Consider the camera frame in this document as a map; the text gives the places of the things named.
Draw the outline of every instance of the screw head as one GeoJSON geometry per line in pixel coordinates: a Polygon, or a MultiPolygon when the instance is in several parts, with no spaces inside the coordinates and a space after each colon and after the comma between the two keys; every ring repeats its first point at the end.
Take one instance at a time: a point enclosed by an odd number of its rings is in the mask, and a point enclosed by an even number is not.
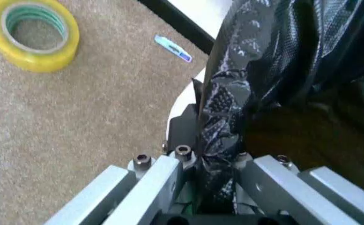
{"type": "Polygon", "coordinates": [[[182,162],[189,161],[192,158],[192,149],[188,145],[178,145],[175,148],[175,157],[182,162]]]}
{"type": "Polygon", "coordinates": [[[276,160],[278,160],[278,162],[280,164],[282,164],[283,166],[285,166],[287,168],[291,167],[291,165],[292,165],[290,158],[285,155],[277,155],[276,160]]]}
{"type": "Polygon", "coordinates": [[[162,148],[162,152],[167,152],[168,151],[168,142],[166,140],[162,141],[161,148],[162,148]]]}
{"type": "Polygon", "coordinates": [[[145,171],[151,166],[151,156],[140,154],[133,159],[133,166],[136,170],[145,171]]]}

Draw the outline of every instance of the black fabric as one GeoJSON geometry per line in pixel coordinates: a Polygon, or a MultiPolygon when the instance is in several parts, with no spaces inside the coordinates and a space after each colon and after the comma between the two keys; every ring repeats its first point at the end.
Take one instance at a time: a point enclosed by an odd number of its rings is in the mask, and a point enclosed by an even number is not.
{"type": "Polygon", "coordinates": [[[364,0],[235,0],[207,62],[196,153],[200,209],[232,212],[247,119],[364,75],[364,0]]]}

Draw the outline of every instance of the black edge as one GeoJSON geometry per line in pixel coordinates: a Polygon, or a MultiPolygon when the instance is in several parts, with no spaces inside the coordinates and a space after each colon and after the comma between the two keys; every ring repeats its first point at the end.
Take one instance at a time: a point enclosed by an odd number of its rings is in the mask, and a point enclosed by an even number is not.
{"type": "Polygon", "coordinates": [[[138,0],[171,25],[177,32],[189,39],[205,54],[211,53],[214,39],[201,27],[180,12],[168,0],[138,0]]]}

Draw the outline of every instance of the metal frame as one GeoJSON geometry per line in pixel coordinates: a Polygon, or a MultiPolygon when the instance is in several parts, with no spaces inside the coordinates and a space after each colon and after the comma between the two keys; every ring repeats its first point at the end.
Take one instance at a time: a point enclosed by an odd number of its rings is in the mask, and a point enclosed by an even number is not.
{"type": "Polygon", "coordinates": [[[184,184],[182,172],[179,160],[161,156],[103,224],[150,224],[174,203],[184,184]]]}
{"type": "Polygon", "coordinates": [[[331,203],[360,224],[364,224],[364,191],[362,189],[325,166],[302,172],[298,176],[331,203]]]}
{"type": "Polygon", "coordinates": [[[133,172],[111,165],[51,217],[46,225],[100,224],[135,183],[133,172]]]}
{"type": "Polygon", "coordinates": [[[358,224],[271,156],[247,162],[239,183],[267,215],[286,210],[299,224],[358,224]]]}

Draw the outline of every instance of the hex socket screw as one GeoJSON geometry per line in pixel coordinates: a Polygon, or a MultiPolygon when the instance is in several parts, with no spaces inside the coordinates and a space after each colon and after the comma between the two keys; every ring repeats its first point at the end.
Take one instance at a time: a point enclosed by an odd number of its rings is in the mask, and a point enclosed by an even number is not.
{"type": "Polygon", "coordinates": [[[145,171],[151,167],[151,156],[140,154],[133,159],[133,166],[136,170],[145,171]]]}
{"type": "Polygon", "coordinates": [[[286,168],[290,168],[292,165],[290,158],[285,155],[277,155],[276,160],[286,168]]]}
{"type": "Polygon", "coordinates": [[[175,157],[182,162],[187,162],[192,158],[192,149],[187,145],[178,145],[175,148],[175,157]]]}

